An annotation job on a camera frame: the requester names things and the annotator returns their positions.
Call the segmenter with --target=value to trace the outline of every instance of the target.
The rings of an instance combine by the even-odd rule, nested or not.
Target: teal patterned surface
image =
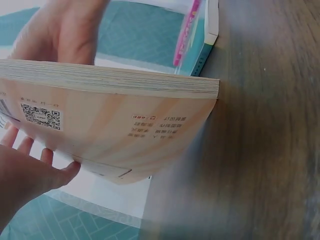
[[[0,46],[12,45],[39,8],[0,16]],[[147,4],[112,1],[99,28],[97,52],[173,68],[184,15]]]
[[[18,211],[0,240],[137,240],[138,233],[42,195]]]

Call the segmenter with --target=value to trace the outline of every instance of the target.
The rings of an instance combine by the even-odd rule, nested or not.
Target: wooden table
[[[220,0],[219,101],[153,176],[141,240],[320,239],[320,1]]]

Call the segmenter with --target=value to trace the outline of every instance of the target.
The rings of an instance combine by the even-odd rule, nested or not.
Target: hand
[[[93,65],[109,0],[48,0],[20,32],[9,58]]]
[[[42,150],[40,160],[29,156],[34,143],[30,137],[13,149],[17,134],[18,129],[11,125],[0,142],[0,234],[23,205],[67,185],[81,167],[75,161],[61,170],[52,167],[54,153],[47,148]]]

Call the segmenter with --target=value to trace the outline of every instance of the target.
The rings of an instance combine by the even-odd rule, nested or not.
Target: qr code
[[[42,107],[21,103],[26,120],[51,129],[62,131],[62,113]]]

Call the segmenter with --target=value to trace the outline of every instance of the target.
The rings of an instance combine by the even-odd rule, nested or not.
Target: book spine
[[[191,76],[198,77],[201,73],[202,68],[204,67],[207,58],[209,57],[209,54],[213,48],[213,45],[209,44],[203,44],[203,47],[200,51],[200,54],[198,56],[197,61],[195,62],[195,65],[193,67],[193,70],[191,72]]]

